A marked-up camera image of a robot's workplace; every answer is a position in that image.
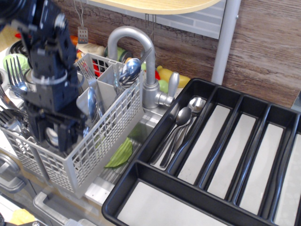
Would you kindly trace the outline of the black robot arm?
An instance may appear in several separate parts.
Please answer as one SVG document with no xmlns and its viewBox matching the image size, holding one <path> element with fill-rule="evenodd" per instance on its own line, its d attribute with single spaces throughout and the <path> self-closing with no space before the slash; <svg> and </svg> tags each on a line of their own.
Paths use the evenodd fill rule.
<svg viewBox="0 0 301 226">
<path fill-rule="evenodd" d="M 29 56 L 35 91 L 21 95 L 34 137 L 43 142 L 47 129 L 67 151 L 85 129 L 86 116 L 77 107 L 79 81 L 76 48 L 60 8 L 50 0 L 3 0 L 0 25 L 16 28 Z"/>
</svg>

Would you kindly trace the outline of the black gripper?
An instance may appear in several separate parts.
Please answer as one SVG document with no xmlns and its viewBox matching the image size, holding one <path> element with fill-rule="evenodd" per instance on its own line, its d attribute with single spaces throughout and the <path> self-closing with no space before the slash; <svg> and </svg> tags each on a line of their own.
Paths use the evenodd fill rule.
<svg viewBox="0 0 301 226">
<path fill-rule="evenodd" d="M 51 111 L 35 106 L 29 101 L 24 102 L 28 114 L 28 122 L 32 134 L 41 143 L 46 140 L 46 129 L 50 123 L 57 124 L 58 149 L 60 152 L 70 153 L 77 143 L 79 135 L 87 128 L 87 116 L 78 108 L 76 99 L 59 111 Z"/>
</svg>

